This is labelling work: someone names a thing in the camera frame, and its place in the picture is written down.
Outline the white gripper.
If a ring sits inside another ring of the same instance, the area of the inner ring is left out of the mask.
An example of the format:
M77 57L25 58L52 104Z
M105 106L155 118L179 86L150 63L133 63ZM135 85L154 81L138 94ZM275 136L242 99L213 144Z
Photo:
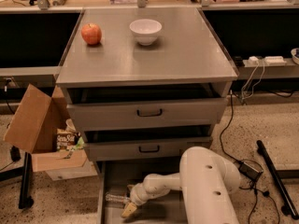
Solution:
M124 206L121 214L123 218L129 217L137 210L138 206L143 205L152 198L152 195L146 191L143 183L138 183L136 185L129 184L127 185L127 189L130 191L130 199L132 203L127 203Z

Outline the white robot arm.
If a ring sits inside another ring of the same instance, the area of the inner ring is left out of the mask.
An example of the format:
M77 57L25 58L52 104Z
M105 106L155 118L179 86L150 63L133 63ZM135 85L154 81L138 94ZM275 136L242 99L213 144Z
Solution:
M149 200L180 190L188 224L239 224L230 195L240 185L235 165L204 147L191 147L180 158L179 171L171 175L147 175L132 186L121 214L132 215Z

